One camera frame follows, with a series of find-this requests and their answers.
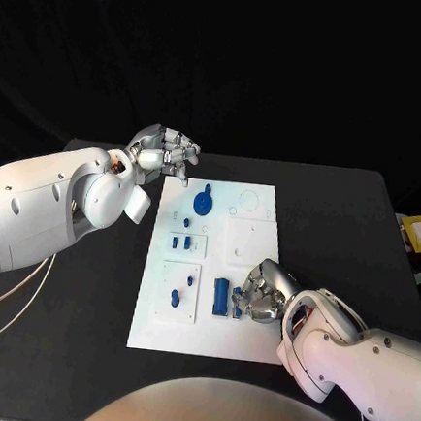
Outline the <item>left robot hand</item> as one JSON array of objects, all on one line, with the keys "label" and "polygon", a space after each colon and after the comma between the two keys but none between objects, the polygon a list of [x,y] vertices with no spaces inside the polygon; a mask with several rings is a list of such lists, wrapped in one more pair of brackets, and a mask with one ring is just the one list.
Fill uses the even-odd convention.
[{"label": "left robot hand", "polygon": [[137,185],[149,184],[165,175],[178,178],[187,187],[186,164],[198,164],[200,149],[181,132],[153,124],[136,133],[124,153],[133,164]]}]

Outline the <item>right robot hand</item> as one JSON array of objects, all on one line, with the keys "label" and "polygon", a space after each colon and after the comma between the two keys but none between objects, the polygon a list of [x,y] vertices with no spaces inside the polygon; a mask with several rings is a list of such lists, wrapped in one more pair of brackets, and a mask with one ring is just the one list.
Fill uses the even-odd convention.
[{"label": "right robot hand", "polygon": [[266,258],[247,275],[232,304],[257,323],[281,319],[289,304],[302,291],[300,283],[276,261]]}]

